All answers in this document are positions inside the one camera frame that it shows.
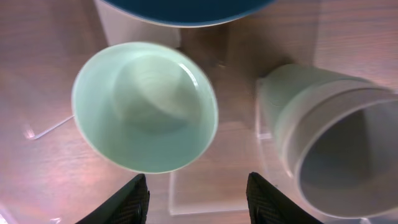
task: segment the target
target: brown tabletop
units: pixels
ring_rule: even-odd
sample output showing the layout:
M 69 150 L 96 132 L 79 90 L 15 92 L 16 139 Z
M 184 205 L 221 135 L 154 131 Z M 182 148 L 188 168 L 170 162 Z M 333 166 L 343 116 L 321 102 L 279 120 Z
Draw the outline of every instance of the brown tabletop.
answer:
M 398 1 L 279 0 L 215 27 L 182 30 L 183 51 L 208 74 L 220 124 L 254 126 L 254 83 L 283 63 L 315 65 L 398 89 Z M 81 66 L 106 47 L 90 0 L 0 2 L 0 203 L 19 223 L 75 223 L 135 173 L 106 161 L 73 121 Z M 248 213 L 170 217 L 169 175 L 148 175 L 147 223 L 249 223 Z

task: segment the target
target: green cup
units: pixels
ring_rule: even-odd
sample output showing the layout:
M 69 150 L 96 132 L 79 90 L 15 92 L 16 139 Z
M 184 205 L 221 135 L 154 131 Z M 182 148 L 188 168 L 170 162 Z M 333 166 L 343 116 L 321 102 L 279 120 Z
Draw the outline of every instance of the green cup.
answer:
M 75 80 L 72 108 L 90 146 L 136 172 L 188 165 L 206 151 L 218 125 L 203 71 L 180 52 L 145 42 L 90 58 Z

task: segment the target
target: table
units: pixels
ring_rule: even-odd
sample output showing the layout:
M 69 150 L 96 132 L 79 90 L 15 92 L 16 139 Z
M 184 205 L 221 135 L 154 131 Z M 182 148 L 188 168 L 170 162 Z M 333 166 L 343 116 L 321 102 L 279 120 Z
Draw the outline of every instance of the table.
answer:
M 220 124 L 254 132 L 255 80 L 283 63 L 316 65 L 397 89 L 397 23 L 395 0 L 280 0 L 228 24 L 183 29 L 182 49 L 208 74 Z M 105 47 L 92 1 L 0 3 L 0 202 L 19 223 L 58 217 L 75 223 L 135 176 L 95 154 L 71 121 L 37 141 L 22 134 L 27 124 L 39 132 L 71 115 L 73 80 Z M 171 217 L 169 175 L 147 176 L 147 223 L 249 222 L 247 211 Z

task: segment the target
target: blue bowl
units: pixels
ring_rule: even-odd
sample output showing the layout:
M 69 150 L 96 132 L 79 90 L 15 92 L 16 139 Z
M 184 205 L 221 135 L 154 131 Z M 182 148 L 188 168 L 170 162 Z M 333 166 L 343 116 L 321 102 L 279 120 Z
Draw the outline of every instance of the blue bowl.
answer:
M 274 0 L 105 0 L 126 13 L 167 26 L 211 26 L 254 13 Z

